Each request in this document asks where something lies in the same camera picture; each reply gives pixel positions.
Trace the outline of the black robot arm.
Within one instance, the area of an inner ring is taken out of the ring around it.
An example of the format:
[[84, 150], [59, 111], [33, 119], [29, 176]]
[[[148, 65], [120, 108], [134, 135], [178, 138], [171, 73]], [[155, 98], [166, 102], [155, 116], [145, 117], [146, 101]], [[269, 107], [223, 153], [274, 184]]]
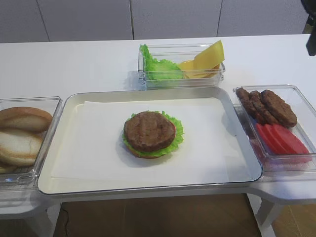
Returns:
[[308, 24], [311, 25], [311, 33], [306, 43], [310, 56], [316, 55], [316, 0], [301, 0], [302, 6], [308, 13]]

